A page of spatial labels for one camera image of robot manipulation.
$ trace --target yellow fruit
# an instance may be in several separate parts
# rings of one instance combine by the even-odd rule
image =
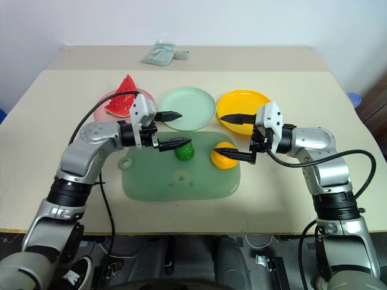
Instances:
[[[215,148],[236,148],[233,144],[229,142],[220,142]],[[217,166],[219,169],[231,169],[238,164],[238,160],[227,158],[214,150],[211,150],[211,160],[213,165]]]

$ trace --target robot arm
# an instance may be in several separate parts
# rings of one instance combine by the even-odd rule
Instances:
[[[92,122],[64,151],[53,185],[43,199],[22,251],[0,262],[0,289],[47,289],[59,262],[73,259],[83,234],[78,223],[86,200],[106,158],[124,147],[152,146],[159,151],[187,144],[190,139],[160,141],[155,121],[171,121],[176,112],[156,113],[154,105],[139,94],[131,108],[131,124]]]
[[[282,113],[275,102],[258,109],[256,115],[226,115],[221,120],[233,124],[253,124],[251,153],[237,149],[216,148],[218,153],[236,160],[255,163],[257,152],[267,152],[282,165],[274,153],[285,153],[300,163],[310,163],[337,153],[333,134],[321,127],[297,128],[282,124]],[[321,237],[316,241],[317,267],[321,277],[332,284],[346,285],[353,272],[371,276],[379,284],[380,269],[376,252],[364,218],[352,192],[348,166],[342,157],[301,167],[317,213],[316,223]]]

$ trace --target black shoe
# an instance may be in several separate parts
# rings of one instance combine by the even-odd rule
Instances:
[[[89,280],[93,263],[88,256],[81,257],[68,272],[55,283],[55,289],[81,290]]]

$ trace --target watermelon slice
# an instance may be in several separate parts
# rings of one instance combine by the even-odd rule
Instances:
[[[129,74],[126,75],[120,87],[116,92],[136,91],[133,79]],[[125,118],[130,115],[129,109],[134,102],[134,95],[118,95],[112,98],[105,106],[105,112],[120,118]]]

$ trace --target yellow plate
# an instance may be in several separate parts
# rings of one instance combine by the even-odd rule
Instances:
[[[250,91],[248,89],[236,89],[223,95],[216,106],[216,115],[218,118],[229,114],[249,114],[254,115],[258,107],[270,102],[270,100],[259,92]],[[225,121],[220,122],[234,131],[243,135],[251,135],[253,125],[243,124],[235,125]]]

